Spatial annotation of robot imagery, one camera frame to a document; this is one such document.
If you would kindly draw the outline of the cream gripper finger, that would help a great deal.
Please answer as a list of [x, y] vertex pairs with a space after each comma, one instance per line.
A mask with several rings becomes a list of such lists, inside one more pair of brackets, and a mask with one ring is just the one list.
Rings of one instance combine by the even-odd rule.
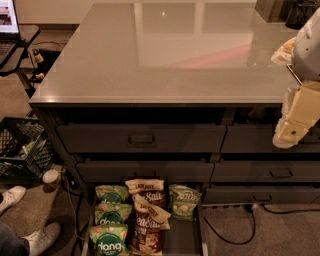
[[291, 63], [291, 56], [296, 38], [293, 37], [286, 41], [278, 50], [272, 55], [271, 61], [279, 65], [287, 65]]
[[272, 143], [277, 148], [288, 149], [298, 144], [307, 134], [308, 129], [284, 119], [280, 119], [276, 128]]

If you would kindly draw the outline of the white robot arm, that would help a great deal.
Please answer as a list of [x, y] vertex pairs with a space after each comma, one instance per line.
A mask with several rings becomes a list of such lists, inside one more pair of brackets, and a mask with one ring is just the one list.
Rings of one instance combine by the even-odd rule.
[[271, 61], [291, 65], [302, 82], [299, 88], [287, 90], [273, 136], [274, 146], [290, 148], [320, 120], [320, 9], [272, 55]]

